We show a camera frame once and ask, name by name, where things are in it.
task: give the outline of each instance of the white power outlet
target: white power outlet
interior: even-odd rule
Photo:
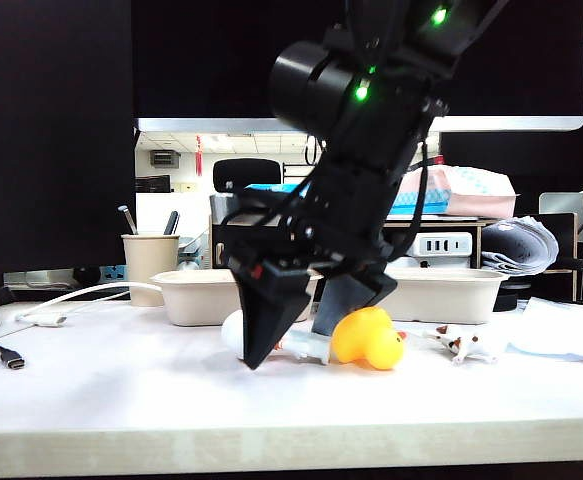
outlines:
[[[421,232],[407,251],[410,257],[469,257],[473,239],[469,232]]]
[[[196,182],[176,182],[171,184],[171,188],[176,193],[197,192],[198,184]]]

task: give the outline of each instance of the tissue box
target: tissue box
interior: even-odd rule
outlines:
[[[407,173],[393,202],[391,214],[413,214],[422,169]],[[424,200],[424,213],[511,218],[515,191],[509,177],[472,167],[434,165]]]

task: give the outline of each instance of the white paper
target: white paper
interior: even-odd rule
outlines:
[[[527,353],[583,357],[583,306],[531,298],[510,343]]]
[[[512,276],[536,275],[558,256],[558,242],[531,217],[501,220],[482,229],[482,264]]]
[[[201,192],[137,193],[137,226],[142,233],[162,233],[173,210],[180,213],[175,233],[197,237],[209,227],[209,196]]]

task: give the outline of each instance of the green led light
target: green led light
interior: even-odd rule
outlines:
[[[364,87],[361,85],[355,89],[355,98],[359,102],[364,102],[368,96],[369,96],[369,89],[367,87]]]
[[[446,21],[448,16],[449,10],[447,7],[440,6],[436,8],[435,12],[433,12],[433,15],[431,15],[431,23],[434,27],[439,27]]]

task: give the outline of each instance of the white toy figure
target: white toy figure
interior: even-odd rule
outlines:
[[[435,331],[425,332],[424,338],[437,340],[451,352],[455,353],[453,363],[464,362],[466,357],[479,358],[488,363],[497,361],[497,344],[485,332],[463,332],[458,325],[443,325]]]
[[[236,310],[222,323],[222,341],[240,360],[244,360],[242,310]],[[298,360],[316,358],[328,365],[331,351],[331,337],[312,332],[290,329],[276,344],[274,350],[289,352]]]

